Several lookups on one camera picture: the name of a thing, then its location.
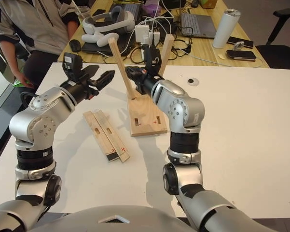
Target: laptop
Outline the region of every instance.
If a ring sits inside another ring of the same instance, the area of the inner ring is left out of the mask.
[[[214,27],[212,18],[207,15],[188,14],[182,12],[182,5],[180,2],[180,26],[183,36],[189,37],[203,37],[214,38],[216,29]]]
[[[125,11],[129,11],[133,14],[134,20],[138,21],[140,18],[140,11],[141,11],[141,3],[118,3],[118,4],[112,4],[110,7],[110,11],[115,6],[121,6]]]

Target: sleeve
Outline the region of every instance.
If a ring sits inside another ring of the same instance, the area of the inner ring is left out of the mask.
[[[70,21],[74,21],[79,24],[78,17],[75,13],[75,7],[71,0],[55,0],[55,2],[64,24],[67,25]]]
[[[18,43],[19,37],[13,28],[13,22],[7,17],[6,13],[0,8],[0,41]]]

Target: wooden board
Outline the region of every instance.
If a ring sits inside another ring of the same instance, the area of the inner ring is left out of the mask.
[[[167,133],[164,113],[152,102],[148,95],[136,90],[135,99],[127,100],[130,115],[131,136]]]
[[[99,125],[97,119],[93,115],[91,111],[83,113],[83,117],[86,120],[87,124],[92,130],[92,134],[94,135],[98,145],[100,146],[102,152],[108,159],[108,161],[114,161],[119,158],[115,148],[110,143],[109,139],[107,138],[105,132]]]
[[[105,132],[107,138],[109,139],[110,143],[113,145],[115,151],[117,152],[119,159],[121,162],[125,162],[130,158],[127,148],[117,135],[116,131],[113,129],[105,115],[101,110],[98,112],[93,113],[94,117],[97,119],[99,125]]]
[[[165,36],[163,49],[161,52],[162,64],[161,64],[161,68],[159,71],[159,74],[161,76],[163,76],[166,64],[167,64],[168,59],[169,59],[170,51],[172,50],[173,43],[174,43],[174,36],[172,34],[167,34]]]
[[[120,52],[119,52],[117,41],[114,38],[109,38],[108,39],[108,44],[110,46],[112,55],[116,59],[116,63],[118,65],[119,71],[121,73],[121,77],[124,80],[124,84],[125,84],[125,87],[126,87],[127,95],[129,97],[129,99],[134,99],[135,96],[134,96],[133,88],[132,88],[132,85],[131,85],[131,81],[127,77],[127,74],[125,72],[124,63],[122,61],[122,58],[121,58],[121,55],[120,55]]]

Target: desk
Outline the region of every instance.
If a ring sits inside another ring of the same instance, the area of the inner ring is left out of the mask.
[[[97,9],[106,9],[108,10],[112,4],[112,1],[106,1],[106,0],[96,0],[95,4],[91,8],[91,14],[93,14]],[[199,15],[209,15],[212,17],[213,23],[216,28],[218,28],[220,19],[223,15],[224,10],[226,9],[226,5],[224,4],[223,0],[218,0],[217,5],[214,9],[203,9],[200,5],[197,8],[191,8],[192,14],[199,14]],[[172,10],[172,14],[174,16],[178,15],[178,10],[176,9]],[[84,34],[84,31],[81,27],[77,29],[72,39],[79,40],[81,42],[81,45],[83,45],[83,41],[81,40],[82,35]],[[249,37],[246,35],[246,33],[243,31],[241,26],[239,24],[236,25],[232,36],[242,38],[249,40]],[[179,39],[184,39],[188,41],[188,37],[178,36]],[[256,62],[250,62],[250,61],[239,61],[239,60],[233,60],[227,57],[226,50],[232,49],[233,46],[231,44],[227,44],[223,49],[216,49],[212,47],[213,39],[205,39],[205,38],[193,38],[193,45],[192,45],[192,51],[191,55],[200,57],[202,59],[211,60],[217,63],[222,63],[225,65],[231,65],[231,66],[237,66],[237,67],[256,67],[262,64],[262,68],[269,68],[267,63],[262,58],[259,51],[254,47],[253,49],[244,48],[243,50],[247,51],[253,51],[255,56],[258,58]],[[184,48],[184,44],[181,42],[175,42],[175,47]],[[62,62],[63,60],[63,54],[65,52],[72,53],[69,45],[65,47],[62,54],[60,55],[58,61]],[[225,59],[221,59],[218,57],[218,54],[223,54]],[[103,58],[101,55],[94,55],[89,53],[80,52],[80,56],[82,56],[84,62],[88,63],[103,63]],[[140,60],[140,52],[136,51],[133,54],[133,58],[135,61]],[[108,63],[115,63],[115,60],[113,58],[107,58]],[[131,64],[131,59],[127,58],[124,61],[125,64]],[[168,65],[201,65],[201,66],[217,66],[217,64],[208,63],[205,61],[201,61],[198,59],[195,59],[191,56],[183,56],[178,57],[176,60],[170,60],[168,61]]]
[[[81,102],[56,131],[54,159],[63,187],[51,211],[130,204],[184,216],[163,189],[169,133],[130,137],[126,90],[117,66],[101,64],[96,77],[113,69],[113,81],[97,97]],[[167,66],[165,77],[205,105],[199,146],[204,187],[252,218],[289,218],[290,70]],[[188,85],[190,77],[199,86]],[[61,64],[54,63],[37,93],[65,80]],[[107,162],[83,119],[83,112],[97,109],[105,112],[129,149],[131,158],[123,164]],[[14,198],[16,164],[11,138],[0,158],[0,203]]]

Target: white table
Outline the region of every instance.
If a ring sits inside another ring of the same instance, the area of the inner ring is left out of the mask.
[[[81,102],[55,134],[56,174],[63,179],[53,212],[109,204],[147,205],[184,216],[163,189],[169,134],[131,138],[124,83],[116,76],[100,95]],[[290,71],[205,66],[167,66],[165,78],[205,105],[200,134],[204,186],[253,218],[290,217]],[[199,86],[187,84],[190,77]],[[50,68],[38,93],[66,80],[61,63]],[[132,157],[108,163],[83,112],[103,110]],[[11,138],[0,158],[0,203],[14,197],[16,150]]]

